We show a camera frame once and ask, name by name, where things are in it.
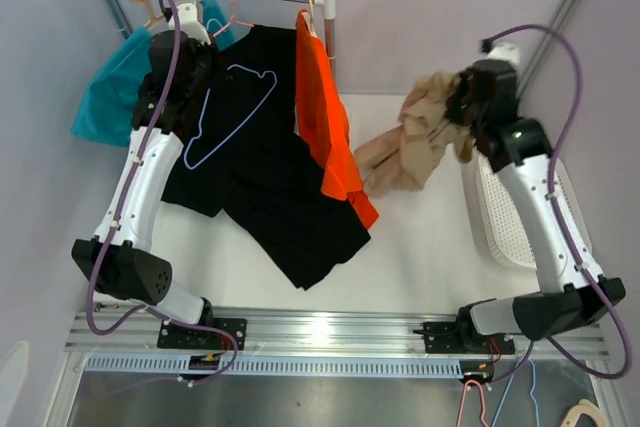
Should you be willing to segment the light blue wire hanger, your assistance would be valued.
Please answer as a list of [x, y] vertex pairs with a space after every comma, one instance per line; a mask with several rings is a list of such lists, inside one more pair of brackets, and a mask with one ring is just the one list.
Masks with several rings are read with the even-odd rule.
[[274, 32], [258, 25], [227, 50], [230, 63], [207, 88], [196, 130], [184, 147], [182, 163], [187, 170], [202, 167], [273, 96], [279, 86], [278, 74], [269, 66]]

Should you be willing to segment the beige t shirt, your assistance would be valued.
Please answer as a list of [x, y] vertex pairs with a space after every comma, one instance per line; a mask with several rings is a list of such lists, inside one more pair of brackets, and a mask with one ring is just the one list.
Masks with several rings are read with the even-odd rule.
[[460, 76], [447, 71], [418, 78], [401, 106], [398, 125], [354, 151], [366, 173], [363, 191], [368, 196], [422, 190], [449, 147], [459, 163], [472, 160], [470, 130], [445, 117], [446, 101], [459, 83]]

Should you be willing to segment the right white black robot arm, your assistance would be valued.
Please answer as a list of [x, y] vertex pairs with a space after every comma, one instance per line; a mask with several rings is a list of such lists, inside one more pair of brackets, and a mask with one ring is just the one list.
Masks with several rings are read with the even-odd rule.
[[475, 146], [508, 191], [526, 232], [536, 263], [539, 292], [492, 299], [460, 309], [465, 320], [455, 339], [466, 351], [486, 345], [492, 334], [520, 333], [537, 341], [592, 325], [607, 312], [606, 304], [626, 295], [622, 281], [607, 278], [586, 245], [573, 259], [552, 205], [567, 214], [563, 196], [547, 190], [555, 179], [548, 169], [552, 148], [544, 128], [518, 113], [517, 71], [511, 62], [482, 59], [461, 73], [447, 100], [448, 119], [470, 128]]

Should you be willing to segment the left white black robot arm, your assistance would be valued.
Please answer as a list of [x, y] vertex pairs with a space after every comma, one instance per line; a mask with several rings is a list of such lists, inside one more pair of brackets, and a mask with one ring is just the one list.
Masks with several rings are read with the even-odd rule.
[[216, 69], [216, 49], [208, 33], [167, 30], [152, 37], [148, 59], [116, 191], [93, 236], [76, 240], [71, 255], [89, 282], [89, 302], [97, 293], [131, 301], [138, 310], [181, 324], [183, 340], [203, 348], [216, 327], [203, 316], [205, 300], [182, 287], [171, 264], [151, 248], [166, 183]]

